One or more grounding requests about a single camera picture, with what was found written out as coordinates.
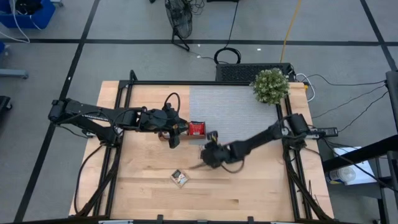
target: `blue bin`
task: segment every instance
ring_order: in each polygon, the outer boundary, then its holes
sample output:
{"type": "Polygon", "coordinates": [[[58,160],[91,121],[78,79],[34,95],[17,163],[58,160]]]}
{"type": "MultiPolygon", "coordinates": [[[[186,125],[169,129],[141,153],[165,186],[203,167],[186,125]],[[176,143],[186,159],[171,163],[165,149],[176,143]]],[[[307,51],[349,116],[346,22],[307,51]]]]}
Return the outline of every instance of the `blue bin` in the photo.
{"type": "MultiPolygon", "coordinates": [[[[32,1],[40,1],[43,5],[41,10],[38,10],[33,15],[18,15],[16,14],[16,19],[20,28],[23,29],[44,29],[49,24],[52,15],[55,12],[55,6],[51,3],[50,0],[32,0],[32,1]]],[[[0,0],[0,11],[9,12],[11,7],[9,0],[0,0]]],[[[8,28],[17,28],[17,24],[14,20],[14,15],[11,14],[0,14],[0,22],[8,28]]]]}

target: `potted plant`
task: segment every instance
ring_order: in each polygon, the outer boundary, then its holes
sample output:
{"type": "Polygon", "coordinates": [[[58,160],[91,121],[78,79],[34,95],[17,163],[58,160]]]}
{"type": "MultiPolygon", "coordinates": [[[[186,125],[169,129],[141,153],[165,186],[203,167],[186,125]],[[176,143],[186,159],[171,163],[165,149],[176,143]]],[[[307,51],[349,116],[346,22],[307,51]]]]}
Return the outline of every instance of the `potted plant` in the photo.
{"type": "Polygon", "coordinates": [[[269,105],[279,104],[280,99],[289,94],[289,81],[278,68],[259,72],[250,85],[256,100],[269,105]]]}

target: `small packet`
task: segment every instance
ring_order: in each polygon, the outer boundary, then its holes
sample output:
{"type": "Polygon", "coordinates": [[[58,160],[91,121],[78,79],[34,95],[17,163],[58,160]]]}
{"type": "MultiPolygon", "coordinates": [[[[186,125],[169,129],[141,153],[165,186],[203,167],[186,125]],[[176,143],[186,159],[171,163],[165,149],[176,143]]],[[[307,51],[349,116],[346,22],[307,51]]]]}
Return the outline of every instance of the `small packet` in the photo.
{"type": "Polygon", "coordinates": [[[170,176],[170,178],[173,180],[175,184],[177,184],[178,187],[182,188],[182,186],[188,181],[188,176],[180,171],[176,170],[174,173],[170,176]]]}

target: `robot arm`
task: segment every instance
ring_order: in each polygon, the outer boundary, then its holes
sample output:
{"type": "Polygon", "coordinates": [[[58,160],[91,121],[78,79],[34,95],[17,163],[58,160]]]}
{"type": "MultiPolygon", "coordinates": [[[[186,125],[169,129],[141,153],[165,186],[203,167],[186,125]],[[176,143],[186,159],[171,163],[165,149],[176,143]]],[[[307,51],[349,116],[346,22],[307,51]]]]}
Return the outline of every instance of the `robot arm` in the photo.
{"type": "Polygon", "coordinates": [[[217,168],[223,162],[230,164],[241,161],[253,149],[277,139],[287,138],[289,145],[304,147],[305,141],[303,139],[308,132],[309,128],[302,114],[287,116],[282,121],[276,122],[265,131],[245,141],[233,141],[225,145],[217,143],[218,134],[216,131],[213,131],[207,135],[207,138],[211,141],[205,144],[201,152],[201,158],[208,166],[217,168]],[[281,124],[284,120],[288,121],[292,131],[282,127],[281,124]]]}
{"type": "Polygon", "coordinates": [[[107,146],[121,143],[121,130],[145,133],[168,132],[169,146],[175,148],[180,143],[178,135],[188,129],[187,121],[178,117],[170,103],[161,110],[142,108],[108,109],[86,105],[75,100],[54,100],[49,120],[56,125],[73,124],[85,132],[97,135],[107,146]],[[107,121],[111,126],[104,127],[92,119],[107,121]]]}

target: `wooden table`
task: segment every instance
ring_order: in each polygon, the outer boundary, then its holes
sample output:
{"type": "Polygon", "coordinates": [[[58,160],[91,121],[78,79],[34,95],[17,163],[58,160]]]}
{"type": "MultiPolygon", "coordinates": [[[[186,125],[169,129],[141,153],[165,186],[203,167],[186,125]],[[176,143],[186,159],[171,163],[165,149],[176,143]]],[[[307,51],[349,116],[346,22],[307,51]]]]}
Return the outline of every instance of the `wooden table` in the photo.
{"type": "MultiPolygon", "coordinates": [[[[118,82],[103,82],[97,105],[113,108],[117,89],[118,82]]],[[[189,86],[134,85],[130,107],[161,108],[171,92],[177,92],[181,97],[180,117],[190,120],[189,86]]],[[[174,98],[170,102],[177,105],[174,98]]],[[[293,113],[302,113],[307,123],[312,124],[302,83],[290,84],[290,102],[293,113]]],[[[84,158],[98,144],[96,138],[89,139],[84,158]]],[[[307,141],[307,144],[308,148],[318,150],[316,141],[307,141]]],[[[79,209],[98,186],[104,151],[95,154],[82,172],[79,209]]],[[[312,194],[326,214],[332,217],[319,155],[302,150],[301,156],[307,187],[311,180],[312,194]]],[[[165,220],[245,221],[248,216],[253,216],[255,221],[294,221],[281,141],[253,150],[238,174],[207,167],[188,170],[200,161],[198,146],[190,145],[188,141],[181,141],[177,148],[169,149],[168,142],[159,141],[156,134],[126,132],[111,218],[153,220],[162,214],[165,220]],[[170,179],[176,169],[182,169],[190,177],[182,189],[170,179]]],[[[230,169],[239,166],[239,163],[228,165],[230,169]]],[[[100,214],[104,213],[106,196],[104,193],[100,214]]],[[[301,217],[304,218],[299,193],[297,197],[301,217]]]]}

